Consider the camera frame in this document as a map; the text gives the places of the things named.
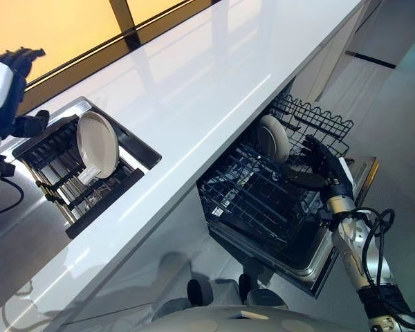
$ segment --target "dish rack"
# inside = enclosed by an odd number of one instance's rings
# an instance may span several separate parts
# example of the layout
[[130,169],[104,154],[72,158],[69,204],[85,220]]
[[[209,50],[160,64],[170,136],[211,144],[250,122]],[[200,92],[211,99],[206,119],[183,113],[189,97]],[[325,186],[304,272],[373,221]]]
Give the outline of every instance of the dish rack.
[[[342,140],[353,126],[291,95],[276,97],[261,116],[275,116],[286,129],[290,156],[286,164],[310,172],[301,156],[306,135],[316,137],[341,157],[349,146]],[[257,143],[258,117],[199,179],[207,222],[223,223],[263,246],[281,250],[289,245],[303,222],[322,207],[319,193],[284,180],[283,167],[263,155]]]
[[138,164],[149,170],[161,159],[87,100],[79,99],[74,106],[81,107],[82,112],[92,110],[104,116],[117,135],[120,157],[109,177],[94,178],[88,185],[78,179],[85,166],[77,147],[77,114],[61,118],[42,135],[27,140],[12,152],[26,166],[45,198],[64,215],[69,224],[66,233],[72,239],[145,175]]

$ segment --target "kitchen counter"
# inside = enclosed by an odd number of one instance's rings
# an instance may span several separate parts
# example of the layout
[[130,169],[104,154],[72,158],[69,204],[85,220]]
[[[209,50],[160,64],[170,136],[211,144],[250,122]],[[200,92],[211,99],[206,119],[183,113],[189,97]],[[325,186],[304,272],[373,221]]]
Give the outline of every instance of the kitchen counter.
[[362,4],[220,1],[34,110],[84,96],[163,158],[7,301],[0,331],[54,331]]

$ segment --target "dishwasher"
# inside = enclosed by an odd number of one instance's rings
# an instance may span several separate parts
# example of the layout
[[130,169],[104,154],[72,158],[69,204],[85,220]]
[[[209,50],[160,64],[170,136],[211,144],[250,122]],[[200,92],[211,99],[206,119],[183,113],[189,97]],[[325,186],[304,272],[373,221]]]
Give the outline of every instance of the dishwasher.
[[[324,206],[318,192],[284,179],[284,168],[265,156],[257,126],[275,116],[286,130],[290,153],[286,165],[311,172],[302,162],[302,141],[312,135],[337,157],[349,146],[350,120],[333,116],[284,89],[197,181],[203,213],[212,237],[243,263],[256,259],[313,297],[318,297],[337,258],[331,233],[323,227]],[[375,158],[345,158],[359,206],[372,182]]]

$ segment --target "black dish rack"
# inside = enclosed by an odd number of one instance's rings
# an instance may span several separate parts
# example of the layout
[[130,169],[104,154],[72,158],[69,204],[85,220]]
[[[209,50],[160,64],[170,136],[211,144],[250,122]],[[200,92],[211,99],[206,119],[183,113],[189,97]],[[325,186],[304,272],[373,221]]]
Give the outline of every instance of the black dish rack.
[[[161,156],[97,107],[112,125],[120,148],[151,169]],[[62,118],[45,132],[18,146],[12,154],[29,170],[46,199],[54,203],[69,223],[73,239],[145,174],[122,156],[108,178],[95,178],[84,185],[78,174],[85,168],[77,148],[77,115]]]
[[[337,157],[349,149],[342,140],[350,120],[293,99],[276,97],[262,112],[280,121],[289,138],[291,168],[310,172],[300,154],[305,135],[323,142]],[[283,167],[264,156],[257,144],[258,117],[199,179],[201,201],[210,226],[222,223],[271,250],[294,242],[303,222],[313,221],[322,207],[319,194],[284,180]]]

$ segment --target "cabinet door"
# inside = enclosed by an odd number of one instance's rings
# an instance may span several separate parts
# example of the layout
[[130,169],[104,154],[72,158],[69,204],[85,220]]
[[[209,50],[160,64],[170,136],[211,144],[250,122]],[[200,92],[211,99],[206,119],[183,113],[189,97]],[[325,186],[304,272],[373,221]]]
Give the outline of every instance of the cabinet door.
[[309,102],[317,100],[323,92],[338,60],[346,50],[360,14],[363,11],[364,8],[361,7],[355,12],[348,22],[339,29],[324,48],[297,75],[291,90],[291,94],[295,98]]

